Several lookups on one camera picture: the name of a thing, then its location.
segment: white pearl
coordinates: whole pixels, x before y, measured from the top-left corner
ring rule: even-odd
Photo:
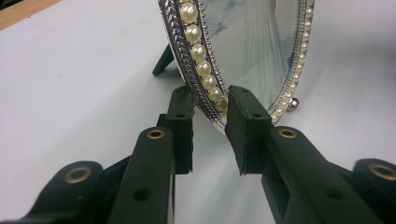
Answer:
[[[206,77],[212,71],[212,66],[207,60],[202,60],[197,64],[197,73],[200,77]]]
[[[308,16],[312,15],[313,12],[314,12],[314,9],[312,9],[311,7],[306,9],[306,15],[308,15]]]
[[[193,23],[198,18],[197,7],[190,2],[184,3],[180,8],[180,17],[186,23]]]
[[[224,111],[227,110],[227,101],[224,98],[220,98],[219,100],[216,101],[216,109],[218,111]]]
[[[206,56],[206,49],[202,44],[195,44],[191,48],[191,57],[196,61],[200,62]]]
[[[309,33],[308,32],[303,33],[303,42],[308,42],[308,40],[309,40]]]
[[[222,115],[223,117],[226,117],[226,118],[227,118],[227,115],[228,115],[228,107],[225,108],[223,111],[221,111],[221,115]]]
[[[297,67],[296,67],[296,70],[297,71],[301,71],[302,69],[303,69],[303,64],[302,63],[297,63]]]
[[[294,74],[294,80],[300,79],[300,74]]]
[[[212,90],[209,91],[208,96],[209,96],[209,100],[213,102],[218,101],[222,96],[221,89],[219,87],[212,88]]]
[[[218,82],[216,81],[216,78],[212,75],[208,75],[204,78],[204,80],[202,81],[202,85],[204,86],[205,90],[210,91],[212,90],[214,87],[216,87],[216,85],[218,84]]]
[[[190,44],[193,45],[201,40],[202,32],[197,25],[192,24],[187,27],[185,35]]]

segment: silver mirror frame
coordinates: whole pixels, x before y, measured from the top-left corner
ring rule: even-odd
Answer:
[[[182,78],[192,92],[197,95],[200,109],[215,128],[224,133],[227,123],[228,87],[220,75],[215,54],[211,48],[203,1],[159,0],[159,4],[169,38],[169,45]],[[303,71],[311,33],[314,4],[315,0],[301,1],[294,57],[291,61],[288,78],[276,101],[267,110],[274,124],[282,118],[292,102],[292,96]],[[187,37],[189,34],[186,34],[191,26],[198,27],[194,30],[194,38]],[[202,60],[207,61],[206,65],[210,64],[209,78],[200,77],[197,72],[198,62]]]

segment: oval mirror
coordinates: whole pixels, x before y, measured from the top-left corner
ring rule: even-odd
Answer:
[[[292,102],[314,0],[160,0],[170,47],[198,106],[227,122],[228,85],[247,88],[277,123]]]

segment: white surface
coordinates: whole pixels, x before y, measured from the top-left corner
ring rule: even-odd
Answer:
[[[280,122],[348,169],[361,158],[396,163],[394,8],[317,1],[301,107]],[[151,75],[166,42],[155,0],[62,1],[0,32],[0,220],[24,216],[66,164],[107,167],[131,154],[183,85],[174,64]],[[194,134],[176,223],[274,223],[260,177],[239,176],[226,138],[198,111]]]

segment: silver ball foot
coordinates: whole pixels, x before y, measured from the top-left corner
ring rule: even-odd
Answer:
[[[300,102],[298,101],[297,98],[291,98],[289,101],[289,106],[286,109],[288,112],[293,112],[297,109],[298,105],[300,104]]]

